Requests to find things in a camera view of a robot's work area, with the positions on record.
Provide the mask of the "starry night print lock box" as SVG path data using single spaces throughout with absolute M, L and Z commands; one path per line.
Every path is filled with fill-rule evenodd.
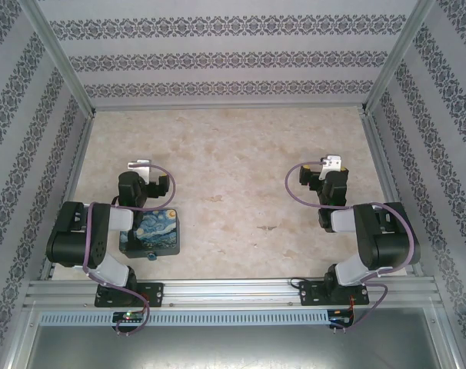
M 149 252 L 158 257 L 180 253 L 180 223 L 175 209 L 135 211 L 130 231 L 121 231 L 119 251 L 127 258 L 147 258 Z

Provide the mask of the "grey metal sheet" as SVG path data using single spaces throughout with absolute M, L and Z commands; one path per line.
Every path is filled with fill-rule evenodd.
M 448 369 L 429 335 L 321 326 L 40 327 L 14 369 Z

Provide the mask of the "aluminium side rail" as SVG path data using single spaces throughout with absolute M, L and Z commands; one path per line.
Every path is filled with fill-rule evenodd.
M 88 146 L 89 136 L 91 135 L 92 125 L 95 119 L 95 112 L 93 111 L 85 121 L 84 127 L 81 134 L 78 137 L 76 142 L 75 153 L 72 156 L 72 165 L 70 171 L 68 172 L 68 178 L 65 182 L 64 193 L 58 204 L 57 212 L 55 213 L 55 222 L 58 219 L 58 215 L 62 209 L 62 205 L 66 201 L 72 200 L 74 197 L 75 189 L 77 187 L 80 171 L 82 169 L 82 163 L 84 161 L 85 152 Z M 42 266 L 39 270 L 37 277 L 38 281 L 45 281 L 52 278 L 54 268 L 52 263 L 46 257 L 46 254 L 43 254 L 44 258 L 42 261 Z
M 360 112 L 360 118 L 384 199 L 386 202 L 400 201 L 398 190 L 391 175 L 391 167 L 388 164 L 384 146 L 373 118 L 364 111 Z

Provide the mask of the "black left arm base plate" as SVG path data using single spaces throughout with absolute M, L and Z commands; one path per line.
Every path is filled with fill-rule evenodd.
M 151 308 L 161 307 L 163 283 L 137 283 L 134 292 L 145 298 Z M 97 308 L 143 308 L 144 302 L 133 294 L 99 285 L 94 305 Z

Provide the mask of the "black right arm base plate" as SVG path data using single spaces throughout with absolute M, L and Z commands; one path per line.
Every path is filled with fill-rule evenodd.
M 369 305 L 368 291 L 362 285 L 329 287 L 323 281 L 302 281 L 299 296 L 302 306 Z

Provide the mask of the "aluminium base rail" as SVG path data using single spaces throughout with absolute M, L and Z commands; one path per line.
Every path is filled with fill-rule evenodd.
M 390 276 L 382 308 L 427 308 L 443 304 L 434 278 Z M 301 309 L 300 297 L 287 279 L 164 280 L 161 309 L 267 310 Z M 87 281 L 32 281 L 22 307 L 36 311 L 94 310 L 97 284 Z

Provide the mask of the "aluminium frame post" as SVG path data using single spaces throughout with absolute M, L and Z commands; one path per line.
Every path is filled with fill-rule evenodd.
M 86 115 L 93 116 L 95 108 L 92 105 L 91 100 L 68 56 L 61 46 L 61 43 L 57 39 L 50 22 L 43 14 L 43 11 L 38 4 L 38 0 L 19 0 L 19 2 L 39 38 L 42 40 L 42 43 L 44 44 L 52 61 L 55 63 L 55 66 L 60 71 L 63 79 L 68 85 L 70 92 L 78 102 L 78 106 Z
M 412 40 L 421 24 L 428 16 L 429 11 L 434 5 L 435 0 L 417 0 L 408 20 L 405 22 L 401 34 L 398 36 L 393 49 L 391 50 L 387 60 L 385 61 L 382 70 L 375 80 L 372 89 L 370 90 L 367 99 L 362 105 L 363 112 L 369 115 L 379 102 L 390 80 L 400 65 L 401 60 L 409 49 Z

